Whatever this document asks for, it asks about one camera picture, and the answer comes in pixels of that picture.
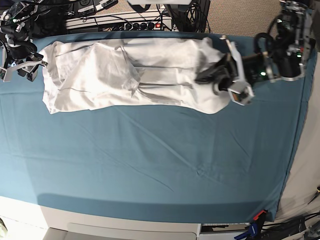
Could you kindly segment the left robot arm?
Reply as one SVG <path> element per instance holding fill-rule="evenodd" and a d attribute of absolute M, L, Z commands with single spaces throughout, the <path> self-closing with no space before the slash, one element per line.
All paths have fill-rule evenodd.
<path fill-rule="evenodd" d="M 237 44 L 221 37 L 229 52 L 209 69 L 199 73 L 198 84 L 212 84 L 219 95 L 228 92 L 233 102 L 247 104 L 255 95 L 257 82 L 296 81 L 305 75 L 306 65 L 316 41 L 310 37 L 311 1 L 282 0 L 281 11 L 267 32 L 253 38 L 252 55 L 242 56 Z"/>

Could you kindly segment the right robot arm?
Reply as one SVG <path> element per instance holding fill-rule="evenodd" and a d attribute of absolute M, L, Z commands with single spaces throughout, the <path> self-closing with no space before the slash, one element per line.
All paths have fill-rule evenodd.
<path fill-rule="evenodd" d="M 3 46 L 0 80 L 4 83 L 10 82 L 14 72 L 33 82 L 38 68 L 48 65 L 32 40 L 35 20 L 50 12 L 50 8 L 41 3 L 42 0 L 16 2 L 0 16 L 0 32 L 5 38 L 0 41 Z"/>

